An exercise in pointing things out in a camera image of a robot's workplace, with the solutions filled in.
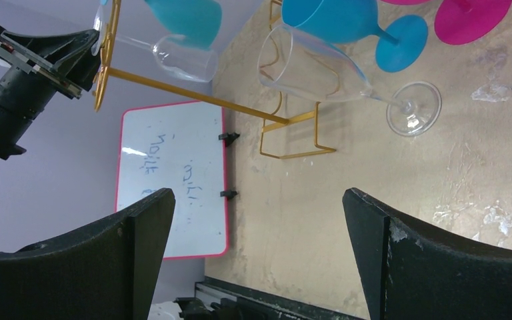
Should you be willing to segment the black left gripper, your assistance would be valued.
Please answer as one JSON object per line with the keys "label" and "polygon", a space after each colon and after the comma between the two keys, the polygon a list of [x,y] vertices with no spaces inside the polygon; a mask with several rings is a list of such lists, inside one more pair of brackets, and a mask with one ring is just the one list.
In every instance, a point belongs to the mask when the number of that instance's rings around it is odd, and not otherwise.
{"label": "black left gripper", "polygon": [[17,142],[56,93],[80,98],[90,91],[101,64],[92,46],[99,32],[33,36],[0,25],[0,159],[24,153]]}

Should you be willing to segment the blue wine glass row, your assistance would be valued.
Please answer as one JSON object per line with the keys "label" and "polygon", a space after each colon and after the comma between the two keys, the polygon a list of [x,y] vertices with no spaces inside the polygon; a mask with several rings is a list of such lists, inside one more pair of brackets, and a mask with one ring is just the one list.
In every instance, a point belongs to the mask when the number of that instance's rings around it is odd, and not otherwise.
{"label": "blue wine glass row", "polygon": [[146,0],[157,20],[185,44],[208,49],[221,27],[221,5],[212,0]]}
{"label": "blue wine glass row", "polygon": [[370,35],[378,37],[378,67],[388,73],[402,71],[423,52],[429,34],[427,23],[418,15],[405,15],[382,29],[378,15],[374,0],[284,0],[281,5],[285,24],[328,43],[346,44]]}

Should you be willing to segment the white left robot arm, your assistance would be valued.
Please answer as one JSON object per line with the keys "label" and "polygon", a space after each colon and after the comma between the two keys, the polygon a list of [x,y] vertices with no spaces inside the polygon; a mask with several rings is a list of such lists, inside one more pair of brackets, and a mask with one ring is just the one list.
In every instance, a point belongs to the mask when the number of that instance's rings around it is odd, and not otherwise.
{"label": "white left robot arm", "polygon": [[79,99],[92,88],[102,39],[95,28],[32,36],[0,25],[0,160],[26,152],[18,140],[56,93]]}

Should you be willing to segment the magenta plastic wine glass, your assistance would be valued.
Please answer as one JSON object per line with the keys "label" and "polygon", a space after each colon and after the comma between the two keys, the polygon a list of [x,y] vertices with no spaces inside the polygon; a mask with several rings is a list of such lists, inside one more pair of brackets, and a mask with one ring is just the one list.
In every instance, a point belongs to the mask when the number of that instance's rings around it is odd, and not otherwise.
{"label": "magenta plastic wine glass", "polygon": [[512,0],[443,0],[434,30],[448,45],[472,43],[492,31],[507,15]]}

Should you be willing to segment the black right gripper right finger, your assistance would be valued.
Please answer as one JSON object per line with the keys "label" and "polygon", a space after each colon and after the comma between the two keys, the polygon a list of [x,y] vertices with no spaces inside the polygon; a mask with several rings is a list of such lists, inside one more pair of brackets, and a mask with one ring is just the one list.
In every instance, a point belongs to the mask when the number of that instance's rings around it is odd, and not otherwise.
{"label": "black right gripper right finger", "polygon": [[372,319],[512,319],[512,250],[346,190],[343,209]]}

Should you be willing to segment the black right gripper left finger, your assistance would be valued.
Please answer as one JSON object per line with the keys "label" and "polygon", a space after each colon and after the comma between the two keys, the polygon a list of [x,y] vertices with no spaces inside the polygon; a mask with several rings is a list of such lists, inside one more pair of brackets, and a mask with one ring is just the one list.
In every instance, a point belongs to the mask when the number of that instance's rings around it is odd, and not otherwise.
{"label": "black right gripper left finger", "polygon": [[175,196],[162,188],[68,233],[0,252],[0,319],[146,319]]}

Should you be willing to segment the clear wine glass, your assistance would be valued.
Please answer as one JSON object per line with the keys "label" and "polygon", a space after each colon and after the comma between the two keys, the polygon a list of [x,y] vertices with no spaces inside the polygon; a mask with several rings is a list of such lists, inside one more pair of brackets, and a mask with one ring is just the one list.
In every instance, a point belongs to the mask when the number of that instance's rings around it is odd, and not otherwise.
{"label": "clear wine glass", "polygon": [[433,84],[411,82],[392,96],[384,95],[338,47],[287,25],[272,28],[266,36],[257,71],[261,84],[314,102],[383,102],[388,126],[404,137],[426,132],[442,109],[441,94]]}
{"label": "clear wine glass", "polygon": [[218,69],[217,52],[187,46],[184,35],[166,35],[154,44],[125,35],[117,35],[115,40],[151,53],[159,68],[177,79],[208,83]]}

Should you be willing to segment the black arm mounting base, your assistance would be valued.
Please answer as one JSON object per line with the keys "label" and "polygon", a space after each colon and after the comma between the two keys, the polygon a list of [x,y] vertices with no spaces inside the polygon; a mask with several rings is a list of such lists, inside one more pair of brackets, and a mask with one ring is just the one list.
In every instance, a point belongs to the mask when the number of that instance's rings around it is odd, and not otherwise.
{"label": "black arm mounting base", "polygon": [[355,319],[278,295],[212,277],[195,284],[192,297],[174,300],[183,319]]}

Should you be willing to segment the clear wine glass front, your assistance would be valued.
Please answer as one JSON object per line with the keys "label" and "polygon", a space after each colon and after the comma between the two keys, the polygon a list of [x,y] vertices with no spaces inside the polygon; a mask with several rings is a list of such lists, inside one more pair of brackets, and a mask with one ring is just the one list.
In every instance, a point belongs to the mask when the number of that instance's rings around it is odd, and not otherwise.
{"label": "clear wine glass front", "polygon": [[383,102],[388,126],[404,137],[426,132],[442,109],[441,94],[433,84],[411,82],[392,96],[384,95],[338,47],[287,25],[272,28],[266,36],[257,71],[261,84],[314,102]]}

